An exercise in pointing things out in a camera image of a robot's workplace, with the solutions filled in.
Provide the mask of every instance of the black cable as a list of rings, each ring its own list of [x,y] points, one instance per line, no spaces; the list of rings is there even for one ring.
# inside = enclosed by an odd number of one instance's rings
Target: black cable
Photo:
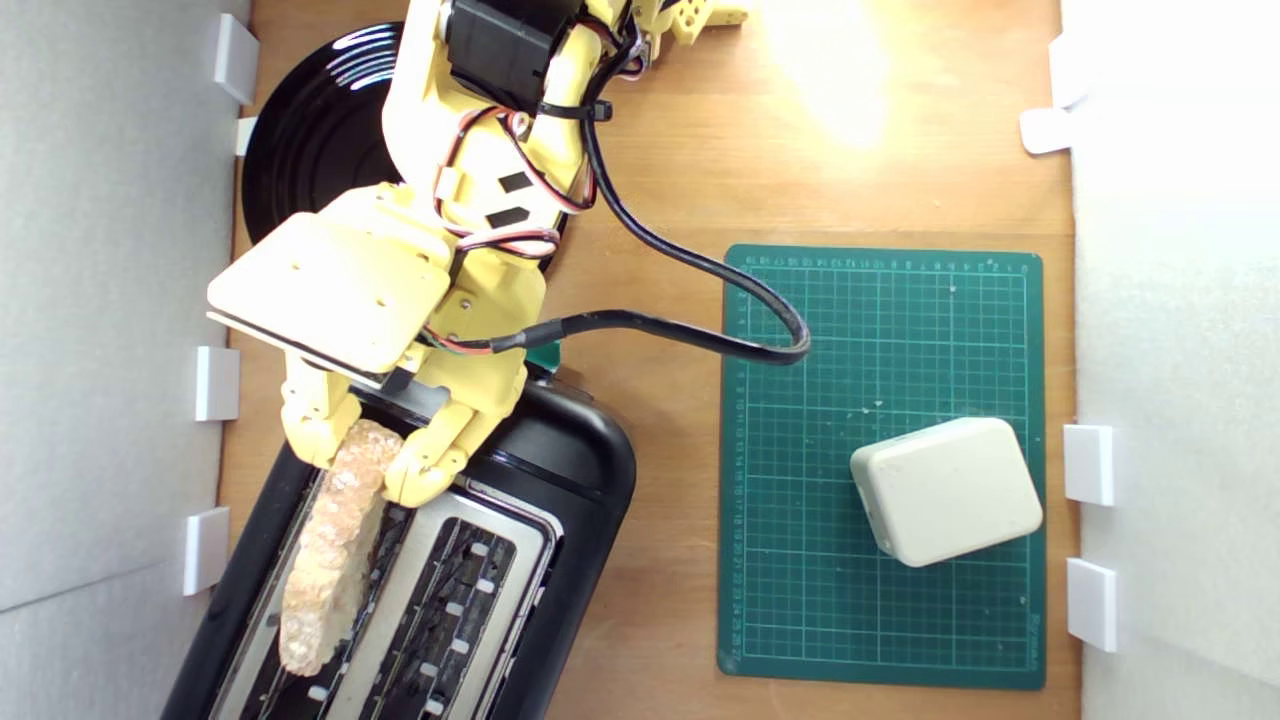
[[[582,99],[582,105],[586,108],[593,108],[595,105],[608,82],[622,72],[622,69],[626,68],[626,65],[630,64],[636,56],[640,47],[640,36],[635,27],[635,19],[630,15],[627,17],[628,31],[627,35],[623,36],[623,46],[628,47],[628,50],[614,54],[591,78]],[[604,196],[609,209],[613,210],[613,214],[618,218],[618,220],[641,242],[653,250],[657,250],[667,258],[684,263],[685,265],[721,278],[726,283],[745,291],[751,297],[763,302],[780,320],[782,320],[787,332],[791,333],[792,345],[788,347],[762,345],[730,337],[696,325],[648,315],[635,310],[596,310],[591,313],[580,313],[577,315],[539,323],[511,336],[486,341],[460,341],[458,345],[471,348],[490,350],[493,352],[503,352],[515,347],[536,347],[539,345],[545,345],[548,342],[585,332],[627,328],[682,342],[685,345],[692,345],[704,350],[710,350],[719,355],[741,357],[756,363],[790,365],[803,360],[809,352],[812,337],[808,323],[805,323],[804,318],[800,316],[796,309],[776,291],[751,275],[736,268],[731,268],[718,260],[713,260],[705,255],[681,247],[645,227],[635,218],[635,215],[631,214],[630,210],[627,210],[622,199],[618,196],[617,190],[613,187],[613,181],[609,178],[609,172],[604,165],[604,155],[600,150],[600,141],[595,132],[594,115],[588,114],[584,117],[580,129],[582,146],[586,151],[586,158],[591,165],[591,170],[595,173],[595,182],[598,184],[599,193]]]

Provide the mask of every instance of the robotic arm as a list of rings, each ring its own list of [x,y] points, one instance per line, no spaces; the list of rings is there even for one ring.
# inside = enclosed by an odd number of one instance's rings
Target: robotic arm
[[[538,264],[595,199],[603,168],[581,128],[607,106],[590,95],[643,73],[667,29],[687,44],[745,17],[716,0],[413,0],[383,115],[406,182],[289,218],[209,288],[211,316],[284,351],[294,452],[329,468],[360,416],[351,384],[412,378],[449,398],[384,496],[417,507],[443,492],[512,413],[525,347],[575,332],[535,325]],[[607,313],[598,327],[631,325]],[[494,340],[460,340],[476,337]]]

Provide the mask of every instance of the white bracket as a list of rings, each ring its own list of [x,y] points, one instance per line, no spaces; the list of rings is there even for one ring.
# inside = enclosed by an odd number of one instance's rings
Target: white bracket
[[[196,350],[196,421],[239,418],[239,350]]]
[[[1111,428],[1106,425],[1065,425],[1062,454],[1066,470],[1066,497],[1111,507],[1116,502],[1115,457]]]
[[[227,570],[229,542],[230,510],[227,507],[187,518],[182,594],[192,596],[218,583]]]
[[[1066,561],[1066,630],[1103,652],[1116,651],[1116,573]]]
[[[1066,150],[1074,141],[1070,109],[1085,96],[1094,82],[1094,68],[1087,44],[1074,33],[1062,32],[1048,45],[1052,108],[1024,110],[1019,118],[1023,147],[1032,155]]]
[[[236,156],[243,158],[248,152],[248,141],[253,137],[253,128],[257,127],[257,115],[241,118],[236,126]]]
[[[253,104],[257,85],[257,38],[229,13],[218,24],[218,51],[214,82],[223,86],[241,105]]]

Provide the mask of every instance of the black servo motor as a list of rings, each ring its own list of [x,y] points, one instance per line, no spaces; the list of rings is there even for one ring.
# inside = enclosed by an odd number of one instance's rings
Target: black servo motor
[[[547,68],[582,0],[453,0],[445,8],[454,79],[494,102],[536,114]]]

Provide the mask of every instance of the white box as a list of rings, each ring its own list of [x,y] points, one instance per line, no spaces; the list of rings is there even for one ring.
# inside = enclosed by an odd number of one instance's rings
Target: white box
[[[223,13],[218,24],[214,82],[241,105],[253,104],[257,85],[259,42],[233,15]]]
[[[911,568],[1025,536],[1044,520],[1018,436],[996,418],[863,447],[850,469],[876,542]]]
[[[187,518],[182,594],[192,596],[218,583],[227,569],[230,510],[214,507]]]
[[[1066,497],[1110,507],[1116,503],[1111,428],[1064,425]]]
[[[239,350],[196,350],[196,421],[239,418]]]
[[[1115,570],[1068,559],[1066,632],[1103,652],[1116,651]]]

